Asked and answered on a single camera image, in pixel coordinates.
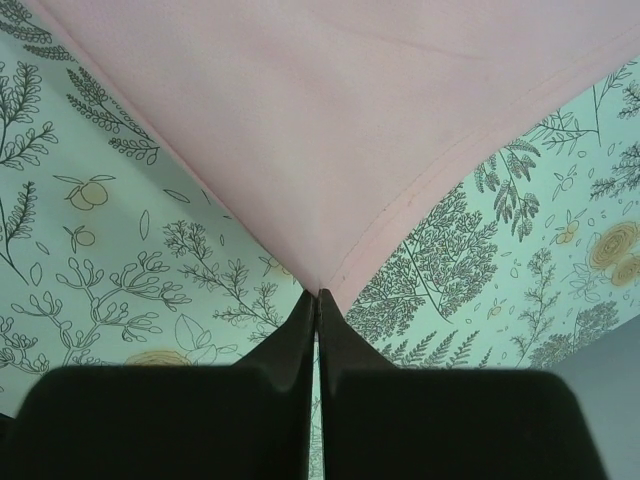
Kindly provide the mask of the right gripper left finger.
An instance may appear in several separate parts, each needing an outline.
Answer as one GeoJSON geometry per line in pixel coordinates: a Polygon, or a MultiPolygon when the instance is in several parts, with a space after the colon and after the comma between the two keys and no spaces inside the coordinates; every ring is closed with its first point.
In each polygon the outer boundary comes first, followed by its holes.
{"type": "Polygon", "coordinates": [[[47,373],[13,423],[17,479],[303,479],[310,293],[230,366],[77,366],[47,373]]]}

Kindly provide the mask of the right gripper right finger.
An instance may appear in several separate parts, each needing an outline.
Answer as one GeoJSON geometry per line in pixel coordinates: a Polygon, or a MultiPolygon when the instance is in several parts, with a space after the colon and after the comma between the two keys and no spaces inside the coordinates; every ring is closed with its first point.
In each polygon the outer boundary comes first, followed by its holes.
{"type": "Polygon", "coordinates": [[[317,297],[329,479],[602,479],[574,393],[558,376],[394,366],[317,297]]]}

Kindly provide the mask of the pink t-shirt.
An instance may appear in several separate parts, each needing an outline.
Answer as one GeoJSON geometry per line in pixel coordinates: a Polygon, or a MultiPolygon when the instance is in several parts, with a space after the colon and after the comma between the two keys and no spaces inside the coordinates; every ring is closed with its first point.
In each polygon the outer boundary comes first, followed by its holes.
{"type": "Polygon", "coordinates": [[[33,1],[125,109],[343,307],[486,157],[639,53],[635,1],[33,1]]]}

